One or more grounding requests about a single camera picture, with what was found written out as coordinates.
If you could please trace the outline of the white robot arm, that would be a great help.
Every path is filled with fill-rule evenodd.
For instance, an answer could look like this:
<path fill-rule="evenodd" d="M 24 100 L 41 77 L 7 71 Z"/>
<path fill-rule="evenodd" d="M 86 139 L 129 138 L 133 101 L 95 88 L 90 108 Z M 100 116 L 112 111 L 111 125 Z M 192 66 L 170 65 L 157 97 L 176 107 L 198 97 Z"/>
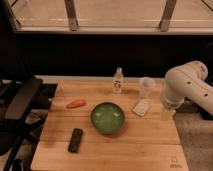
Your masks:
<path fill-rule="evenodd" d="M 160 99 L 167 109 L 178 109 L 185 99 L 197 104 L 204 120 L 213 121 L 213 86 L 205 82 L 208 69 L 201 61 L 171 68 L 165 74 Z"/>

